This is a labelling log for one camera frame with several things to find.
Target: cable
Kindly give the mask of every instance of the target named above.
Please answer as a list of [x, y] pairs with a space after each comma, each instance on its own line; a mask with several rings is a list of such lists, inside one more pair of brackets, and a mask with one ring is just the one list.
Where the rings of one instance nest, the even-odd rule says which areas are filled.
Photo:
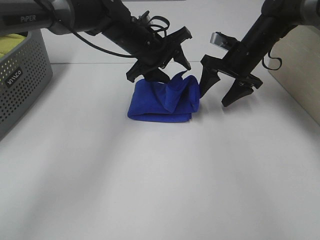
[[86, 43], [87, 45], [89, 45], [90, 47], [97, 49], [101, 52], [104, 52], [106, 54], [110, 54], [113, 56], [117, 56], [117, 57], [121, 57], [121, 58], [129, 58], [129, 59], [137, 59], [139, 57], [145, 57], [145, 56], [149, 56], [151, 54], [154, 53], [159, 53], [161, 51], [163, 51], [166, 46], [167, 46], [167, 30], [170, 26], [170, 22], [162, 16], [154, 16], [153, 18], [151, 18], [151, 20], [148, 22], [150, 23], [152, 20], [160, 20], [162, 22], [164, 22], [165, 24], [167, 24], [166, 27], [163, 27], [161, 25], [156, 25], [156, 24], [150, 24], [148, 25], [149, 27], [158, 27], [158, 30], [153, 30], [153, 32], [155, 34], [159, 33], [159, 32], [164, 32], [164, 37], [163, 37], [163, 43], [161, 48], [153, 50], [153, 51], [149, 51], [147, 53], [136, 53], [136, 54], [132, 54], [132, 55], [126, 55], [126, 54], [121, 54], [121, 53], [117, 53], [117, 52], [113, 52], [107, 49], [104, 49], [100, 46], [97, 46], [95, 44], [93, 44], [92, 42], [90, 42], [89, 40], [85, 39], [83, 36], [81, 36], [80, 34], [78, 34], [75, 30], [73, 30], [70, 26], [68, 26], [67, 24], [65, 24], [61, 19], [59, 19], [56, 14], [55, 11], [52, 9], [48, 9], [42, 2], [41, 0], [33, 0], [36, 4], [38, 4], [45, 12], [47, 12], [56, 22], [58, 22], [59, 24], [61, 24], [63, 27], [65, 27], [66, 29], [68, 29], [68, 31], [70, 31], [73, 35], [75, 35], [78, 39], [80, 39], [81, 41], [83, 41], [84, 43]]
[[271, 50], [268, 52], [268, 57], [269, 57], [270, 59], [277, 59], [277, 60], [280, 62], [280, 66], [279, 66], [278, 68], [274, 68], [274, 69], [272, 69], [272, 68], [270, 68], [270, 67], [267, 67], [267, 65], [265, 64], [265, 58], [262, 58], [262, 66], [263, 66], [264, 68], [268, 69], [268, 70], [278, 71], [278, 70], [282, 67], [282, 63], [283, 63], [282, 59], [281, 59], [280, 57], [272, 57], [272, 56], [271, 56]]

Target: blue cloth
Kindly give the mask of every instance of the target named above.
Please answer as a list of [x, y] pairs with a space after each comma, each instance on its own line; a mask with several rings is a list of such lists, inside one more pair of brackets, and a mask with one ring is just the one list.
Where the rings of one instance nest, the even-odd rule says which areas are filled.
[[182, 123], [199, 109], [200, 89], [197, 79], [178, 73], [168, 83], [147, 82], [135, 85], [128, 117], [133, 120], [163, 123]]

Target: yellow cloth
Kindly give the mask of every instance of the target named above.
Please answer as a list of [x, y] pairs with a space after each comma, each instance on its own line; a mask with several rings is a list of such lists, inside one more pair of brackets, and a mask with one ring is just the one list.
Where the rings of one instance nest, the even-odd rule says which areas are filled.
[[18, 34], [0, 36], [0, 58], [19, 45], [26, 37]]

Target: gray plastic basket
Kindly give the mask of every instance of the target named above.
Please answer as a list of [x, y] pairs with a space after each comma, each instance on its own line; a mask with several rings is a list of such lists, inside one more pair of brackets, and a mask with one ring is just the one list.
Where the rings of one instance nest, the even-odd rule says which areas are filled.
[[53, 75], [40, 30], [0, 58], [0, 141], [44, 90]]

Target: robotic arm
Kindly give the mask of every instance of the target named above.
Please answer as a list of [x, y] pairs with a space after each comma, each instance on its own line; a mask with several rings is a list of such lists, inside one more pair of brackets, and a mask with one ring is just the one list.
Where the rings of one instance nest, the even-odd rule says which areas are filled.
[[[167, 27], [153, 24], [152, 19]], [[131, 16], [121, 0], [0, 0], [0, 36], [42, 28], [56, 35], [102, 33], [131, 55], [104, 52], [137, 58], [126, 74], [131, 82], [143, 75], [150, 82], [168, 83], [170, 78], [159, 68], [164, 69], [171, 59], [191, 69], [181, 48], [191, 33], [183, 27], [167, 36], [169, 25], [161, 16], [150, 19], [148, 11], [139, 18]]]
[[218, 72], [235, 78], [222, 100], [227, 107], [248, 96], [263, 82], [251, 72], [270, 53], [274, 44], [298, 25], [320, 29], [320, 0], [266, 0], [261, 16], [242, 41], [220, 32], [212, 35], [211, 43], [227, 50], [223, 59], [205, 55], [201, 61], [203, 72], [200, 81], [201, 96], [218, 81]]

